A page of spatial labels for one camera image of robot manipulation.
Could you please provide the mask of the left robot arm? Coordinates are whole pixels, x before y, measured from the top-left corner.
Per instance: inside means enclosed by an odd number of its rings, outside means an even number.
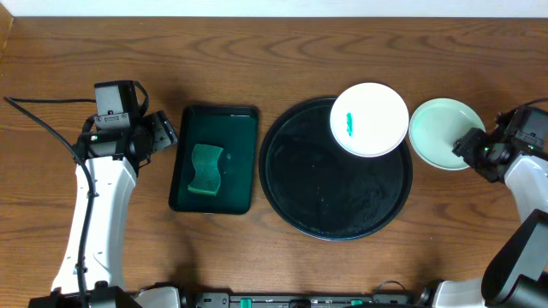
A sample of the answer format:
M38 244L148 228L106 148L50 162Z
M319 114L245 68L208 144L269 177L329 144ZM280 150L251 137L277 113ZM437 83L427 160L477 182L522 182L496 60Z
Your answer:
M139 169L177 142L163 111L129 121L128 114L94 115L72 149L77 197L63 263L44 297L31 307L179 306L175 287L132 295L123 289L122 254L128 204Z

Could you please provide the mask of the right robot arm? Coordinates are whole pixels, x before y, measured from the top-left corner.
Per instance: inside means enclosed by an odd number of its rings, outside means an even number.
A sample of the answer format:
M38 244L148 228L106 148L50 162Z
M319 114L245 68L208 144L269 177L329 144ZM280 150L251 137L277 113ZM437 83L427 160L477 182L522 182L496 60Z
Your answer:
M547 306L547 161L532 156L532 146L508 162L492 161L490 155L505 146L489 145L487 134L472 128L454 143L453 153L481 175L503 168L503 183L515 199L521 226L481 278L440 282L430 307Z

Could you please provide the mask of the green sponge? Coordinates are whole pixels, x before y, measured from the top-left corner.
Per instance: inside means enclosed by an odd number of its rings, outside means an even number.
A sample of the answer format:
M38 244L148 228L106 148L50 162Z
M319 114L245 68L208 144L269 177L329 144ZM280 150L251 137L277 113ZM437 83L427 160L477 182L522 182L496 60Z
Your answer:
M188 184L191 193L216 196L221 186L221 175L218 168L222 147L196 144L192 151L191 162L194 177Z

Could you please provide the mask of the white plate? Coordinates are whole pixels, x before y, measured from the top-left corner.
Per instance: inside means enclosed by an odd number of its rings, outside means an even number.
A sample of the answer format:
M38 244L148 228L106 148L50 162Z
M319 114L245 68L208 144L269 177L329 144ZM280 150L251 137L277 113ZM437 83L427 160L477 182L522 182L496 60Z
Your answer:
M380 83L360 83L339 95L330 112L335 141L358 157L380 157L405 139L409 113L402 96Z

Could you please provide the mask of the mint plate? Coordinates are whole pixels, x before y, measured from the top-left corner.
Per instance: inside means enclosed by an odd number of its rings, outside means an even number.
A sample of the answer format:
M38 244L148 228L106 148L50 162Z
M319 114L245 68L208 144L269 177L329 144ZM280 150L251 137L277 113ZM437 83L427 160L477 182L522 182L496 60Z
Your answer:
M441 128L414 128L409 137L415 152L431 166L449 171L468 168L463 159L452 152L456 141L453 133Z
M433 167L449 171L467 169L456 156L453 144L471 128L485 131L474 110L452 98L434 98L424 102L412 115L408 136L420 158Z

